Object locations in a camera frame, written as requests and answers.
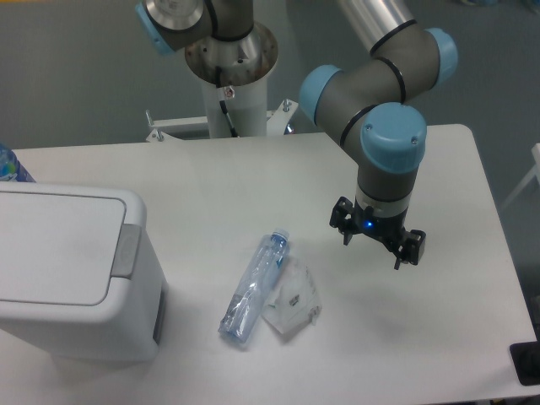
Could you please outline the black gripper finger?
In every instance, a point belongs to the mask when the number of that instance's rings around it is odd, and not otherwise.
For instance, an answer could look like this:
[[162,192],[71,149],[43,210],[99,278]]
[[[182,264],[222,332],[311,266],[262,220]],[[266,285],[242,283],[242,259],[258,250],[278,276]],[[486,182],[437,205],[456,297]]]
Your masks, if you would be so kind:
[[347,246],[356,234],[354,221],[354,205],[346,197],[340,197],[332,208],[329,224],[337,229]]
[[426,233],[419,229],[400,229],[386,242],[386,249],[396,258],[394,269],[402,264],[418,265],[424,254]]

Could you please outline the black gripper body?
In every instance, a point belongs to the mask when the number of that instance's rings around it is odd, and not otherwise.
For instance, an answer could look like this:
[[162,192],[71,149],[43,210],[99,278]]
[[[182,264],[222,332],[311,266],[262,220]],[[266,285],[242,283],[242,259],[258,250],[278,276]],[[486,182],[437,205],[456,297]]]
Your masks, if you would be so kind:
[[404,221],[407,209],[391,217],[381,217],[375,214],[371,207],[363,209],[357,200],[354,201],[354,213],[350,235],[366,235],[379,241],[387,250],[399,250],[406,239]]

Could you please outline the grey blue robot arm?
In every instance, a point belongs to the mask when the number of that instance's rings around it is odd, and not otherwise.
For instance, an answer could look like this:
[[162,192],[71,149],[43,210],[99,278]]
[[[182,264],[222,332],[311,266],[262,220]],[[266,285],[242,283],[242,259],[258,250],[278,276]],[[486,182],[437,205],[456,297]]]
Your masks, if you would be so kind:
[[[402,1],[339,4],[370,60],[351,72],[323,65],[300,86],[299,104],[358,166],[353,200],[341,197],[330,225],[345,241],[363,234],[380,242],[397,264],[417,264],[425,233],[404,222],[427,126],[408,102],[446,81],[458,52],[443,30],[421,28]],[[206,92],[214,138],[267,134],[267,96],[248,96],[264,84],[278,59],[270,30],[250,1],[142,1],[137,16],[158,52],[182,51]]]

